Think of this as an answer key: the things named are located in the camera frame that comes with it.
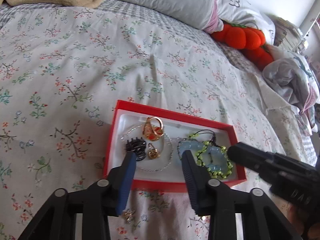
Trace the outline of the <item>right hand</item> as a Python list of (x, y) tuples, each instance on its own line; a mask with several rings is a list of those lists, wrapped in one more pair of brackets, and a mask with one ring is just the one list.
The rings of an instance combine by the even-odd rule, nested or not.
[[(304, 226), (308, 216), (309, 214), (307, 212), (292, 204), (290, 204), (289, 209), (287, 210), (287, 219), (299, 235), (302, 235), (304, 232)], [(319, 239), (319, 223), (310, 226), (308, 230), (308, 239)]]

